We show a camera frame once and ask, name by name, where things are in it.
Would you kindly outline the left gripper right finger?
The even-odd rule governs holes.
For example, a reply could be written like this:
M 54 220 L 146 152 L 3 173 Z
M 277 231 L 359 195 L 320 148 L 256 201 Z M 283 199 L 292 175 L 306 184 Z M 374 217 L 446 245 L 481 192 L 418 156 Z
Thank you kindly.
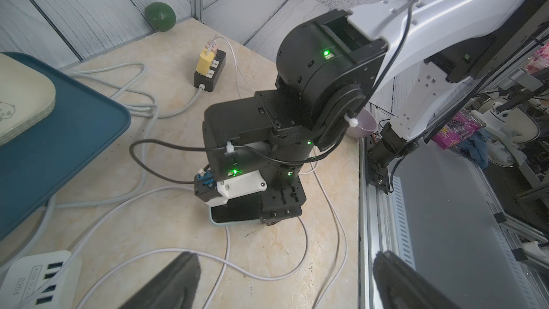
M 391 251 L 376 255 L 373 275 L 383 308 L 458 308 Z

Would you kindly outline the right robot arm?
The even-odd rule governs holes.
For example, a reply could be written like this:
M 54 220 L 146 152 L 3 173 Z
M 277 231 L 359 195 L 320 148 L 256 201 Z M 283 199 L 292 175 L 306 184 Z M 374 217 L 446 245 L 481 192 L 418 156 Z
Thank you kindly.
M 374 93 L 420 64 L 403 111 L 367 150 L 370 181 L 386 189 L 388 164 L 449 120 L 429 125 L 460 84 L 483 85 L 516 56 L 547 1 L 385 0 L 301 23 L 280 44 L 274 90 L 205 110 L 209 168 L 196 177 L 196 196 L 219 225 L 300 216 L 299 173 L 311 151 L 327 157 Z

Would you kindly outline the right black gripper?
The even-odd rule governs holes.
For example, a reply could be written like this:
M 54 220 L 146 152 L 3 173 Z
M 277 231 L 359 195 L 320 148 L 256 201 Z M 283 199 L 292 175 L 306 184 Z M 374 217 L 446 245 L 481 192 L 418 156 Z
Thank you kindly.
M 299 217 L 307 198 L 298 174 L 262 174 L 267 189 L 260 192 L 259 215 L 264 225 Z

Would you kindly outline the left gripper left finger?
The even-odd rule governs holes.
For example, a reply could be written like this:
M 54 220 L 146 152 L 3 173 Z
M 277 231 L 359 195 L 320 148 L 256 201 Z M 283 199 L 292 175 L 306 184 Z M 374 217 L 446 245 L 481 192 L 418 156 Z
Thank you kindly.
M 120 308 L 192 308 L 200 275 L 198 255 L 181 253 Z

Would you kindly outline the light green case phone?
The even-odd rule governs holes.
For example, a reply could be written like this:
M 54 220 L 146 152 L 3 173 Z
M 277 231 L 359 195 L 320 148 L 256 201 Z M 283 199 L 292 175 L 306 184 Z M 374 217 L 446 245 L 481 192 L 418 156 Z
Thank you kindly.
M 231 226 L 243 223 L 258 223 L 260 214 L 255 206 L 222 205 L 210 208 L 210 220 L 215 226 Z

